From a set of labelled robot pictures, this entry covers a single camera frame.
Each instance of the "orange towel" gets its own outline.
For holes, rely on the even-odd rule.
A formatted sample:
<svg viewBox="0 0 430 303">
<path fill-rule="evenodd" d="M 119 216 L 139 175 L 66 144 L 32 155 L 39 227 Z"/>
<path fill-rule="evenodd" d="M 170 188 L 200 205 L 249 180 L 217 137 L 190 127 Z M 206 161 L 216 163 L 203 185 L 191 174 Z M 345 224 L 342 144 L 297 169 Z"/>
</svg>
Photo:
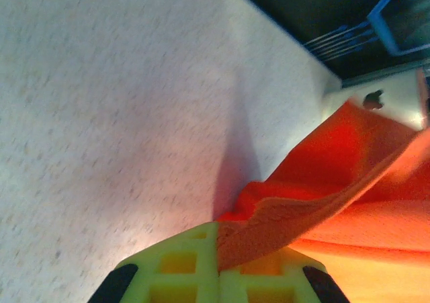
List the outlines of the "orange towel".
<svg viewBox="0 0 430 303">
<path fill-rule="evenodd" d="M 430 130 L 347 101 L 218 221 L 219 269 L 290 245 L 352 302 L 430 302 Z"/>
</svg>

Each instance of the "red fabric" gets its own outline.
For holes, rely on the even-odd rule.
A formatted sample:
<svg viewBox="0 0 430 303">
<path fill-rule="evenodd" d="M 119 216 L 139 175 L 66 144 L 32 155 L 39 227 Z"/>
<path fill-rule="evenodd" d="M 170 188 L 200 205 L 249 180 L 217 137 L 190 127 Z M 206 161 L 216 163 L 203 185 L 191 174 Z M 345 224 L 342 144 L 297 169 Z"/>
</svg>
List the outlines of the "red fabric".
<svg viewBox="0 0 430 303">
<path fill-rule="evenodd" d="M 219 268 L 286 245 L 430 267 L 429 159 L 430 130 L 348 101 L 219 218 Z"/>
</svg>

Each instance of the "orange cloth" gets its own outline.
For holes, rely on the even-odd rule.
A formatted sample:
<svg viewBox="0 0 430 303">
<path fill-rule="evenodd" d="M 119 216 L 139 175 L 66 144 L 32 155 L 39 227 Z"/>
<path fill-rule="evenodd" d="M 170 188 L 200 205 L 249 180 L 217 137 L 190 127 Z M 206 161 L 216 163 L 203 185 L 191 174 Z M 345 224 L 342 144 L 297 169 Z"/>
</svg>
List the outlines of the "orange cloth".
<svg viewBox="0 0 430 303">
<path fill-rule="evenodd" d="M 352 302 L 430 302 L 430 130 L 347 101 L 218 221 L 219 269 L 290 245 Z"/>
</svg>

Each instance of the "blue frame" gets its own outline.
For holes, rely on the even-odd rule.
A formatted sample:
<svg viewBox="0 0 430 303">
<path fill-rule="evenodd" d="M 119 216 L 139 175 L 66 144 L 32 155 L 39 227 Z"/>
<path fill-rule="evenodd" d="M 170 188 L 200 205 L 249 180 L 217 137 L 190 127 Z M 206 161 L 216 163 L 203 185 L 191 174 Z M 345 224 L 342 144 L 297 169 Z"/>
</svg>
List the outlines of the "blue frame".
<svg viewBox="0 0 430 303">
<path fill-rule="evenodd" d="M 382 17 L 382 10 L 391 0 L 380 0 L 378 4 L 372 9 L 368 15 L 368 20 L 372 27 L 375 29 L 376 34 L 381 39 L 382 43 L 385 45 L 387 51 L 393 56 L 404 56 L 416 51 L 424 50 L 430 48 L 430 44 L 424 44 L 416 48 L 411 48 L 408 50 L 401 50 L 394 36 L 392 35 L 388 24 Z"/>
</svg>

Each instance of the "yellow plastic object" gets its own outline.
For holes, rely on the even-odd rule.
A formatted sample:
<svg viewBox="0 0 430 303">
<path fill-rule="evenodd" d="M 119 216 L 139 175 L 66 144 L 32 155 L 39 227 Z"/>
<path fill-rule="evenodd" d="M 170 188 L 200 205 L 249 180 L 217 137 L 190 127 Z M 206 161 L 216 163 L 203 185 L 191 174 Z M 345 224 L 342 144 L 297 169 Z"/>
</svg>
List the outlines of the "yellow plastic object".
<svg viewBox="0 0 430 303">
<path fill-rule="evenodd" d="M 302 268 L 325 267 L 287 247 L 218 275 L 217 231 L 202 224 L 122 261 L 138 270 L 120 303 L 320 302 Z"/>
</svg>

